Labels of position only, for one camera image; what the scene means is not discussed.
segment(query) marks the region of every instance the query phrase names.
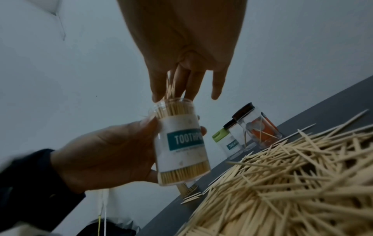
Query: jar lid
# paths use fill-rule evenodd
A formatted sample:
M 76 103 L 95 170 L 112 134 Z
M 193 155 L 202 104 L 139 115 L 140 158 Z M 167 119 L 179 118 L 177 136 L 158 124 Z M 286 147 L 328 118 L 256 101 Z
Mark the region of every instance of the jar lid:
M 225 136 L 227 136 L 229 134 L 229 132 L 226 130 L 226 129 L 221 129 L 219 130 L 218 132 L 216 132 L 214 135 L 213 135 L 213 140 L 215 141 L 215 143 L 219 142 L 222 138 L 224 138 Z
M 232 120 L 228 121 L 223 127 L 224 127 L 224 129 L 228 130 L 229 128 L 231 128 L 235 124 L 237 124 L 237 121 L 232 119 Z
M 253 109 L 254 109 L 254 105 L 253 103 L 248 103 L 246 105 L 244 105 L 240 110 L 238 110 L 233 116 L 232 118 L 236 121 L 238 121 L 239 119 L 241 119 L 242 117 L 244 117 L 247 113 L 251 112 Z

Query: white wall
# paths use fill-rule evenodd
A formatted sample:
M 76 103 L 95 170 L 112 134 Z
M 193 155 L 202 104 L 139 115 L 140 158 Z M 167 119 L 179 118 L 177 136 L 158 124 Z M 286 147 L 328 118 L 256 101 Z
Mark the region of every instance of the white wall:
M 212 166 L 211 135 L 247 102 L 280 124 L 373 74 L 373 2 L 249 0 L 223 94 L 207 73 L 195 99 Z M 64 0 L 56 18 L 25 0 L 0 1 L 0 156 L 51 147 L 151 107 L 148 74 L 115 0 Z M 76 235 L 96 217 L 87 198 L 56 229 Z M 132 183 L 111 191 L 111 216 L 144 226 L 175 187 Z

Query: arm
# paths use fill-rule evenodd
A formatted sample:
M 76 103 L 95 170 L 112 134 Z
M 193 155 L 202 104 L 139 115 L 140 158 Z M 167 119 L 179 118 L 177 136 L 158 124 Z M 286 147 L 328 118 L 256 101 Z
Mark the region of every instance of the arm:
M 34 152 L 0 173 L 0 231 L 27 222 L 52 231 L 83 200 L 51 166 L 51 149 Z

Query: green lid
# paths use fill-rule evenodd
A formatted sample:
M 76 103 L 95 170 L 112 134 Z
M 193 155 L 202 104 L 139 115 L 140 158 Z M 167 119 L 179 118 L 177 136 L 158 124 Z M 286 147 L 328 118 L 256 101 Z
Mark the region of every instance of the green lid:
M 213 135 L 213 140 L 217 143 L 228 134 L 229 132 L 223 128 Z

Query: hand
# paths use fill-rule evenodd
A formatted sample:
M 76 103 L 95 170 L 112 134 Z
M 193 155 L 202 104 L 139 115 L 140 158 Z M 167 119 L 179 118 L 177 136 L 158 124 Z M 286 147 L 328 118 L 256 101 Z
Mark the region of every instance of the hand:
M 128 29 L 144 56 L 153 101 L 166 91 L 193 100 L 206 70 L 213 70 L 212 99 L 221 94 L 241 31 L 246 0 L 118 0 Z
M 120 186 L 133 181 L 157 183 L 153 118 L 110 126 L 78 137 L 51 155 L 53 168 L 75 193 Z M 201 127 L 202 134 L 206 129 Z

